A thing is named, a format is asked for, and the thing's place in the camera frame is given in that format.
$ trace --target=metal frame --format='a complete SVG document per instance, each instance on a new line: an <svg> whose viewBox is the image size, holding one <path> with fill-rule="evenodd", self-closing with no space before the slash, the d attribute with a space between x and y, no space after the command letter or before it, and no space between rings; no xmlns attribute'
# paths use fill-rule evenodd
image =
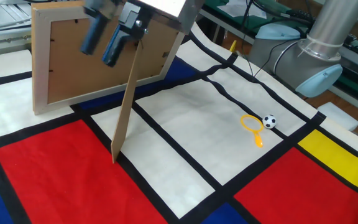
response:
<svg viewBox="0 0 358 224"><path fill-rule="evenodd" d="M120 15L121 10L117 10L116 15ZM126 84L114 86L104 90L87 93L55 103L48 104L48 76L49 76L49 53L50 53L50 30L51 23L55 21L65 21L74 19L86 19L87 15L83 12L83 7L76 5L73 7L60 7L53 9L35 9L33 13L33 110L35 114L41 114L56 110L64 106L74 105L84 101L92 100L102 96L124 91ZM163 80L171 66L176 52L184 38L183 33L179 33L172 46L165 65L159 75L145 78L137 82L137 86Z"/></svg>
<svg viewBox="0 0 358 224"><path fill-rule="evenodd" d="M218 30L222 27L222 28L226 29L227 31L229 31L230 33L240 37L241 39L244 38L243 32L241 32L238 29L234 28L233 26L230 26L229 24L223 22L222 20L220 20L216 16L210 14L209 12L206 12L204 9L200 10L200 14L218 25L216 28L217 30L215 31L216 35L218 33ZM245 41L250 44L254 44L254 39L248 35L246 36Z"/></svg>

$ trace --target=silver pipe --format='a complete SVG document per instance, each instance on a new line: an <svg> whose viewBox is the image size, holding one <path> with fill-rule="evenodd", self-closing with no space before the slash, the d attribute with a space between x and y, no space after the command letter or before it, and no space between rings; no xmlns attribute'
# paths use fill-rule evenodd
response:
<svg viewBox="0 0 358 224"><path fill-rule="evenodd" d="M327 0L309 33L310 38L299 46L323 60L339 60L338 50L357 19L358 0Z"/></svg>

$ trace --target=soccer ball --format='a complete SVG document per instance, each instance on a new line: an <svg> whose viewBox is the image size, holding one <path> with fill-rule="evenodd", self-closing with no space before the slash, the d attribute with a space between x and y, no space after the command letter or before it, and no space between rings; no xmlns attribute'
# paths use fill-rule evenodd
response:
<svg viewBox="0 0 358 224"><path fill-rule="evenodd" d="M267 115L264 117L264 120L262 121L265 128L272 129L274 126L276 126L276 118L273 115Z"/></svg>

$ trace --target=toy magnifying glass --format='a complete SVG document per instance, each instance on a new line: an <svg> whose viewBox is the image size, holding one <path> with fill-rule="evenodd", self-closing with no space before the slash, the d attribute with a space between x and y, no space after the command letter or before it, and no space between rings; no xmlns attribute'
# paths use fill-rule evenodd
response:
<svg viewBox="0 0 358 224"><path fill-rule="evenodd" d="M254 130L254 129L248 128L246 126L246 124L244 124L244 118L253 118L253 119L257 120L259 122L259 124L260 124L260 129L259 130ZM246 114L246 115L241 117L241 124L243 125L243 127L246 128L246 130L253 132L253 134L255 135L255 143L256 143L256 145L258 147L262 147L264 145L264 143L262 142L262 138L260 137L260 134L259 134L264 129L264 125L262 124L262 122L258 118L254 117L252 115Z"/></svg>

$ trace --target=red fabric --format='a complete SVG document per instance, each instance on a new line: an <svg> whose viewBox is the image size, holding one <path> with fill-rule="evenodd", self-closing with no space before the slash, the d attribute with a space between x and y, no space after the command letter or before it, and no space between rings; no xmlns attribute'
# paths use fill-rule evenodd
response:
<svg viewBox="0 0 358 224"><path fill-rule="evenodd" d="M2 147L0 162L32 223L166 223L83 121Z"/></svg>
<svg viewBox="0 0 358 224"><path fill-rule="evenodd" d="M358 224L358 193L295 148L235 198L263 224Z"/></svg>

